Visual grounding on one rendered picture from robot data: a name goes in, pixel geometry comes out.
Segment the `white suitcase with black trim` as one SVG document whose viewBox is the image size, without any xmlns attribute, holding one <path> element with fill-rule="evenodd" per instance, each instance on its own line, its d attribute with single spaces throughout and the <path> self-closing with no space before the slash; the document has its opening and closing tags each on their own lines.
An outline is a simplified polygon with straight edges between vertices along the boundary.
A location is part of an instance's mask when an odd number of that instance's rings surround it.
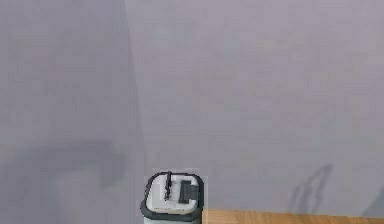
<svg viewBox="0 0 384 224">
<path fill-rule="evenodd" d="M 159 172 L 140 204 L 143 224 L 202 224 L 204 182 L 196 174 Z"/>
</svg>

